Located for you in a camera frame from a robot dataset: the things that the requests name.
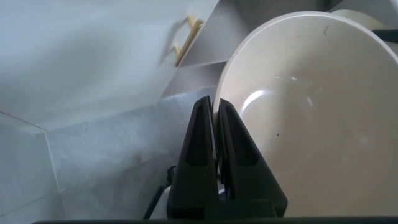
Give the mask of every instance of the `gold cabinet handle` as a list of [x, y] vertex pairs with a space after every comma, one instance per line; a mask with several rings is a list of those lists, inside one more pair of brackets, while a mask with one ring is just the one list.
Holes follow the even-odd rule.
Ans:
[[175, 60], [175, 66], [179, 66], [181, 63], [182, 58], [184, 55], [187, 53], [187, 50], [189, 46], [191, 46], [193, 40], [195, 37], [198, 35], [200, 28], [203, 26], [203, 20], [198, 19], [195, 23], [193, 22], [193, 17], [188, 16], [187, 17], [187, 22], [188, 25], [191, 27], [191, 32], [188, 35], [187, 40], [185, 41], [184, 45], [182, 46], [182, 49], [178, 47], [178, 45], [174, 45], [174, 52], [177, 55], [177, 59]]

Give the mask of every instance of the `white cabinet door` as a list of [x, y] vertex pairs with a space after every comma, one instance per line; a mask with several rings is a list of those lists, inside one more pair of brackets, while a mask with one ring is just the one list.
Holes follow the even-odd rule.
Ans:
[[3, 1], [0, 111], [54, 129], [159, 100], [217, 0]]

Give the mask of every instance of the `white dish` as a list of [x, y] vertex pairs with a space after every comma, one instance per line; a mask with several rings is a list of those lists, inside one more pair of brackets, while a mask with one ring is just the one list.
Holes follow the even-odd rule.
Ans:
[[250, 33], [218, 84], [289, 201], [285, 216], [398, 215], [398, 58], [325, 12]]

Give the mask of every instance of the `dark speck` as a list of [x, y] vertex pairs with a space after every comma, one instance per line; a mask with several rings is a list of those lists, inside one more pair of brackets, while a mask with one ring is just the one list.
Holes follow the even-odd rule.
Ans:
[[329, 25], [327, 25], [326, 28], [323, 30], [323, 35], [326, 36], [326, 31], [328, 31], [328, 29], [329, 29]]

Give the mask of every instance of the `tile grout line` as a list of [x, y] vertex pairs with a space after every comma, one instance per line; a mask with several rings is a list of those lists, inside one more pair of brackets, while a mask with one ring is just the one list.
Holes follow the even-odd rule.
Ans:
[[65, 210], [65, 205], [63, 204], [63, 198], [61, 196], [61, 192], [60, 192], [60, 185], [58, 183], [58, 177], [57, 177], [57, 173], [55, 172], [55, 166], [54, 166], [54, 161], [52, 159], [52, 155], [51, 155], [51, 150], [50, 150], [50, 143], [49, 143], [49, 139], [47, 137], [47, 132], [44, 132], [44, 136], [45, 136], [45, 142], [47, 143], [47, 149], [49, 151], [49, 156], [50, 156], [50, 160], [51, 160], [51, 166], [52, 166], [52, 170], [54, 173], [54, 177], [55, 177], [55, 182], [57, 183], [57, 192], [58, 192], [58, 196], [60, 197], [61, 200], [61, 206], [62, 206], [62, 210], [63, 210], [63, 216], [66, 219], [67, 218], [67, 211]]
[[28, 205], [30, 205], [30, 204], [32, 204], [32, 203], [35, 203], [35, 202], [37, 202], [37, 201], [39, 201], [39, 200], [41, 200], [41, 199], [43, 199], [43, 198], [45, 198], [45, 197], [48, 197], [48, 196], [50, 196], [50, 195], [55, 195], [55, 194], [54, 194], [54, 193], [49, 193], [49, 194], [43, 195], [43, 196], [41, 196], [41, 197], [39, 197], [39, 198], [37, 198], [37, 199], [34, 199], [34, 200], [31, 201], [31, 202], [25, 203], [25, 204], [21, 205], [20, 207], [17, 207], [17, 208], [15, 208], [15, 209], [12, 209], [11, 211], [8, 211], [8, 212], [6, 212], [6, 213], [0, 215], [0, 218], [1, 218], [1, 217], [4, 217], [4, 216], [6, 216], [6, 215], [8, 215], [8, 214], [10, 214], [10, 213], [12, 213], [12, 212], [16, 212], [16, 211], [20, 210], [21, 208], [24, 208], [24, 207], [26, 207], [26, 206], [28, 206]]
[[28, 121], [25, 121], [25, 120], [23, 120], [23, 119], [19, 119], [19, 118], [15, 117], [15, 116], [10, 115], [10, 114], [7, 114], [7, 113], [5, 113], [5, 112], [3, 112], [3, 111], [0, 111], [0, 114], [4, 114], [5, 116], [8, 116], [8, 117], [10, 117], [10, 118], [12, 118], [12, 119], [16, 119], [16, 120], [21, 121], [21, 122], [23, 122], [23, 123], [25, 123], [25, 124], [31, 125], [31, 126], [33, 126], [33, 127], [35, 127], [35, 128], [39, 128], [41, 131], [46, 131], [46, 129], [41, 128], [41, 127], [37, 126], [36, 124], [32, 124], [32, 123], [30, 123], [30, 122], [28, 122]]
[[55, 177], [55, 182], [57, 183], [57, 192], [60, 193], [60, 186], [58, 184], [57, 173], [55, 172], [55, 166], [54, 166], [54, 161], [53, 161], [52, 155], [51, 155], [50, 144], [49, 144], [49, 139], [47, 137], [47, 132], [44, 132], [44, 136], [45, 136], [45, 142], [47, 143], [47, 150], [49, 151], [49, 156], [50, 156], [50, 160], [51, 160], [52, 171], [53, 171], [54, 177]]

